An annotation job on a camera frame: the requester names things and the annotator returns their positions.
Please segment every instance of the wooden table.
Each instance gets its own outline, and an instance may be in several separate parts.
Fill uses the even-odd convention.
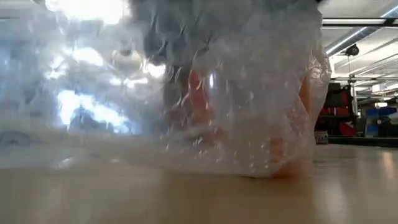
[[[398,223],[398,151],[322,146],[300,180],[0,171],[0,223]]]

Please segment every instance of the clear plastic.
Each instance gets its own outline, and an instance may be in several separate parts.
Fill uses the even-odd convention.
[[[330,77],[315,1],[42,4],[0,23],[0,168],[308,168]]]

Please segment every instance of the table surface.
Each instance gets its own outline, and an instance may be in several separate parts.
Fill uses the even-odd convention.
[[[398,150],[320,146],[310,177],[0,170],[0,223],[398,223]]]

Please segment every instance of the plastic bag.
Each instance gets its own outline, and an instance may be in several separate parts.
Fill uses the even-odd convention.
[[[45,6],[0,23],[0,167],[272,177],[311,163],[330,77],[314,1]]]

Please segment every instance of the ceiling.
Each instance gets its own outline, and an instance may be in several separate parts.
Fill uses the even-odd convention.
[[[398,17],[397,6],[398,0],[327,0],[320,6],[320,11],[323,17],[369,18],[381,17],[395,8],[390,17]],[[323,29],[323,45],[327,50],[331,49],[359,30],[360,28]],[[358,35],[364,37],[356,43],[359,55],[348,60],[347,56],[338,52],[330,57],[333,67],[332,78],[348,78],[350,74],[356,77],[398,78],[398,29],[381,28],[370,35],[363,32]],[[355,87],[359,94],[370,95],[371,87],[383,82],[386,81],[358,81]]]

